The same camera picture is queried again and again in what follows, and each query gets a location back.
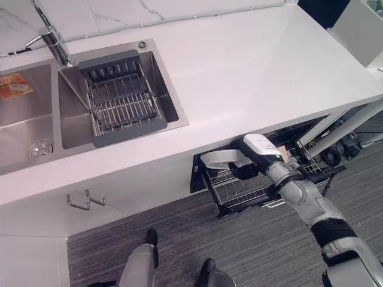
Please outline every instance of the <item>dishwasher rack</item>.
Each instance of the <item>dishwasher rack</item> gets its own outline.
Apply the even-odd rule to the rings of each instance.
[[[308,160],[304,156],[305,148],[299,142],[274,142],[276,146],[284,145],[290,157],[294,157],[310,175],[318,175],[321,169],[314,159]],[[208,169],[203,165],[202,180],[207,187],[216,210],[218,218],[231,213],[238,213],[250,206],[277,207],[284,203],[282,200],[273,200],[270,193],[274,191],[271,181],[259,174],[255,178],[239,180],[230,170]]]

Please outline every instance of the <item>cabinet handle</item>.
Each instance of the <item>cabinet handle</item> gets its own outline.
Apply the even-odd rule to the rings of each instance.
[[[98,200],[98,199],[94,199],[93,197],[90,196],[89,190],[85,190],[85,195],[88,198],[88,200],[90,200],[91,202],[97,203],[97,204],[102,205],[102,206],[107,205],[107,200],[105,197],[102,198],[102,201]]]
[[[89,201],[86,203],[86,205],[87,205],[86,207],[85,207],[85,206],[81,206],[81,205],[74,204],[74,203],[71,202],[71,195],[70,195],[70,194],[67,194],[67,195],[66,195],[66,202],[67,202],[70,206],[72,206],[72,207],[79,208],[79,209],[86,210],[86,211],[90,210],[90,202],[89,202]]]

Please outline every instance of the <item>metal rack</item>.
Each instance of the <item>metal rack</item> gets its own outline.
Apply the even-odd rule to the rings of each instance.
[[[79,70],[86,81],[94,145],[110,144],[166,128],[162,108],[137,51],[82,62]]]
[[[319,174],[321,169],[314,159],[307,160],[304,156],[304,147],[293,141],[277,142],[276,145],[284,145],[290,157],[294,157],[307,173]],[[268,196],[272,190],[270,180],[264,175],[247,180],[239,180],[234,177],[230,170],[206,169],[202,174],[205,186],[209,190],[221,218],[230,213],[237,213],[249,206],[269,207],[280,205]]]
[[[92,108],[95,136],[162,118],[140,63],[118,64],[91,71],[87,100]]]

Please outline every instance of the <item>white countertop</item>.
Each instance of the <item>white countertop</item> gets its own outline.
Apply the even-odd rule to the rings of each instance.
[[[190,124],[3,175],[0,204],[383,94],[383,84],[297,5],[126,30],[68,49],[146,38],[154,38]],[[49,57],[44,48],[4,58],[2,68]]]

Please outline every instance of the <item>double sink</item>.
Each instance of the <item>double sink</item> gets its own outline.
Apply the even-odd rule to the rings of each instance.
[[[139,42],[131,42],[71,57],[78,63],[137,50],[154,97],[168,122],[167,128],[158,132],[188,125],[154,41],[144,42],[143,48],[139,48]],[[84,94],[84,78],[76,66],[63,68],[52,59],[4,71],[1,76],[14,74],[26,81],[24,85],[19,84],[21,89],[27,90],[28,85],[33,91],[0,97],[0,174],[96,149],[92,144],[89,113],[73,91],[74,88],[77,94]]]

